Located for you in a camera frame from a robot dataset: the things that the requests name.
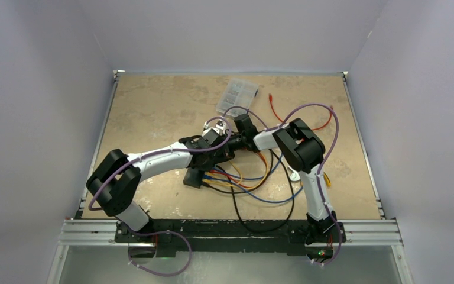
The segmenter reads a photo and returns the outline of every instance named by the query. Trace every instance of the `wooden board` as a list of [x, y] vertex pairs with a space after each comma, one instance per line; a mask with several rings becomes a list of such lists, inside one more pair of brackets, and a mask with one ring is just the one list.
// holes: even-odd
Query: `wooden board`
[[[267, 76], [267, 75], [122, 75], [96, 165], [115, 148], [124, 153], [140, 153], [165, 147], [183, 137], [201, 134], [205, 121], [215, 115], [215, 105], [230, 78], [248, 80], [259, 85], [251, 109], [270, 127], [278, 120], [270, 109], [268, 94], [274, 96], [274, 107], [281, 117], [295, 107], [320, 102], [333, 105], [340, 122], [337, 145], [325, 165], [332, 186], [328, 189], [338, 218], [379, 219], [365, 157], [359, 142], [351, 107], [339, 76]], [[294, 118], [302, 118], [309, 126], [321, 126], [327, 110], [308, 107]], [[259, 130], [263, 127], [254, 119]], [[329, 147], [335, 123], [316, 131]], [[256, 154], [239, 151], [233, 162], [246, 177], [261, 176], [264, 166]], [[229, 163], [223, 167], [235, 173]], [[149, 210], [153, 218], [223, 218], [235, 219], [231, 195], [208, 188], [190, 188], [182, 184], [186, 170], [174, 170], [140, 183], [134, 200]], [[294, 184], [297, 190], [300, 185]], [[290, 190], [281, 167], [267, 183], [255, 191], [261, 198], [282, 200]], [[291, 202], [271, 205], [248, 195], [237, 195], [238, 206], [246, 219], [285, 219]], [[305, 219], [304, 194], [295, 198], [292, 219]], [[107, 218], [103, 211], [84, 211], [83, 218]]]

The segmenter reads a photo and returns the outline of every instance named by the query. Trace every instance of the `table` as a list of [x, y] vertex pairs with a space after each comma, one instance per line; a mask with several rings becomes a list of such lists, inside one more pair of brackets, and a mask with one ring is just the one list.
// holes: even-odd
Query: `table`
[[[251, 110], [267, 125], [279, 121], [271, 112], [268, 94], [274, 97], [274, 108], [281, 117], [295, 107], [320, 102], [333, 105], [340, 122], [337, 145], [325, 165], [332, 186], [329, 198], [339, 219], [380, 219], [371, 177], [356, 130], [349, 99], [341, 76], [296, 75], [146, 75], [124, 74], [120, 77], [103, 139], [97, 166], [106, 154], [116, 148], [124, 153], [139, 153], [165, 147], [183, 137], [198, 135], [205, 121], [216, 116], [215, 105], [229, 80], [239, 78], [259, 85]], [[316, 106], [299, 111], [310, 127], [321, 126], [329, 113]], [[263, 127], [253, 119], [259, 130]], [[316, 134], [328, 148], [335, 133], [332, 121]], [[270, 159], [269, 152], [264, 155]], [[261, 176], [264, 166], [256, 154], [239, 151], [233, 162], [246, 177]], [[235, 173], [229, 163], [222, 165]], [[211, 189], [191, 188], [182, 184], [186, 169], [154, 176], [140, 183], [134, 200], [153, 218], [235, 219], [232, 197]], [[271, 200], [290, 196], [284, 171], [279, 167], [266, 184], [254, 192]], [[237, 195], [239, 211], [244, 219], [285, 219], [291, 202], [266, 204], [248, 195]], [[307, 205], [304, 194], [295, 198], [291, 219], [305, 219]], [[84, 210], [82, 218], [108, 218], [103, 211]]]

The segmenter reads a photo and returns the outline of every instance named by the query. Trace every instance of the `black cable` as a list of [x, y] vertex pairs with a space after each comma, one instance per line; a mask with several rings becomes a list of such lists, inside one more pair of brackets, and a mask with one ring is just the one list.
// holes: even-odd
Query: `black cable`
[[[274, 166], [274, 156], [271, 155], [271, 166], [269, 167], [269, 172], [272, 172], [273, 166]], [[222, 167], [220, 167], [219, 165], [216, 165], [216, 167], [218, 167], [220, 170], [222, 170], [222, 171], [225, 172], [225, 170], [224, 170]], [[247, 189], [247, 191], [252, 192], [252, 191], [254, 191], [255, 189], [259, 188], [260, 186], [262, 186], [262, 185], [265, 183], [265, 181], [266, 181], [268, 178], [269, 178], [269, 175], [267, 175], [266, 177], [264, 177], [264, 179], [262, 180], [262, 182], [260, 182], [259, 185], [257, 185], [256, 187], [254, 187], [254, 188], [252, 188], [252, 189]], [[234, 192], [234, 189], [233, 189], [232, 186], [231, 186], [231, 191], [230, 191], [230, 192], [228, 192], [228, 191], [223, 191], [223, 190], [221, 190], [221, 189], [219, 189], [219, 188], [216, 188], [216, 187], [214, 187], [214, 186], [212, 186], [211, 184], [206, 183], [206, 182], [203, 182], [203, 186], [206, 186], [206, 187], [208, 187], [208, 188], [213, 189], [214, 191], [218, 191], [218, 192], [220, 192], [220, 193], [225, 193], [225, 194], [243, 194], [243, 193], [246, 193], [246, 191]]]
[[[273, 156], [277, 157], [276, 154], [272, 150], [270, 150], [270, 152], [271, 152], [271, 157], [273, 157]], [[293, 186], [291, 185], [290, 175], [288, 174], [288, 170], [286, 169], [286, 165], [283, 163], [283, 161], [281, 161], [281, 166], [284, 169], [284, 173], [286, 174], [286, 178], [288, 179], [288, 184], [290, 185], [291, 195], [293, 196], [295, 193], [293, 192]], [[253, 228], [250, 228], [248, 225], [246, 225], [246, 223], [244, 223], [243, 219], [241, 218], [241, 215], [239, 214], [239, 210], [238, 210], [238, 204], [236, 203], [236, 196], [234, 195], [234, 193], [235, 193], [234, 192], [234, 188], [231, 186], [232, 200], [234, 202], [234, 209], [236, 210], [236, 215], [238, 216], [239, 222], [241, 223], [241, 225], [243, 227], [246, 228], [246, 230], [248, 230], [248, 231], [250, 231], [252, 233], [267, 233], [267, 232], [270, 232], [270, 231], [275, 231], [275, 230], [281, 228], [282, 226], [286, 225], [286, 223], [288, 223], [288, 220], [290, 219], [290, 217], [291, 217], [291, 215], [293, 213], [293, 208], [295, 207], [295, 199], [292, 198], [291, 199], [291, 210], [290, 210], [290, 213], [288, 214], [288, 217], [286, 217], [286, 219], [281, 224], [275, 226], [274, 228], [269, 228], [269, 229], [265, 229], [265, 230], [255, 230]]]

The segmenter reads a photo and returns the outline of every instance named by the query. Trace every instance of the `white wall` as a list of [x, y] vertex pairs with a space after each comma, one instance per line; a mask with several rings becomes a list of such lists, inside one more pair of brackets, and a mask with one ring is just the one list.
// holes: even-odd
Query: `white wall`
[[415, 282], [454, 283], [454, 1], [391, 0], [348, 84]]
[[387, 0], [80, 0], [114, 69], [349, 70]]
[[80, 5], [0, 0], [0, 283], [44, 283], [112, 74]]

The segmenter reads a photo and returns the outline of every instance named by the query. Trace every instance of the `clear plastic container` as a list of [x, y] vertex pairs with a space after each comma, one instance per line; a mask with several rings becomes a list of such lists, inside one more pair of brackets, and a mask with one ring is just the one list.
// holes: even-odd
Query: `clear plastic container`
[[[232, 78], [222, 98], [216, 104], [216, 111], [223, 113], [230, 107], [239, 106], [249, 108], [251, 101], [257, 95], [258, 85], [248, 81]], [[227, 113], [227, 117], [235, 118], [240, 114], [245, 114], [246, 111], [240, 108], [231, 109]]]

